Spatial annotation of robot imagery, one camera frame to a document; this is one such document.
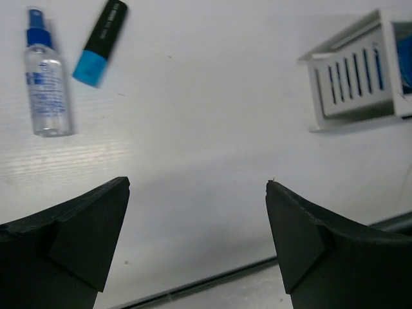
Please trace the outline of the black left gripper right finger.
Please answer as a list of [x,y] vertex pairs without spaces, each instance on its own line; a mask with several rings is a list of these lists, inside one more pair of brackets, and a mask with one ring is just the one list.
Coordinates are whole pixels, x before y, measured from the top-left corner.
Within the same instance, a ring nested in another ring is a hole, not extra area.
[[266,205],[294,308],[410,308],[411,214],[363,225],[275,181]]

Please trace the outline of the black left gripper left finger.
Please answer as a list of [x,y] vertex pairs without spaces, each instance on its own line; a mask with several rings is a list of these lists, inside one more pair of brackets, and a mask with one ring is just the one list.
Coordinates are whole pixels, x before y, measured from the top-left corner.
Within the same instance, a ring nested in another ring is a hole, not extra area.
[[129,179],[1,225],[1,308],[93,308],[129,201]]

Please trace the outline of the blue slime jar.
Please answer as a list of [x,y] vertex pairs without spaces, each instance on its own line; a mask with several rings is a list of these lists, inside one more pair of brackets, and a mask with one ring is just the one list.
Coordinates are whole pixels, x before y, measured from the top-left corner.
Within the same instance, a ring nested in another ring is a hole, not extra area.
[[[397,49],[400,82],[403,94],[411,94],[411,22],[393,23],[395,45]],[[385,90],[384,74],[380,56],[381,47],[378,43],[372,44],[372,59],[376,69],[378,89]]]

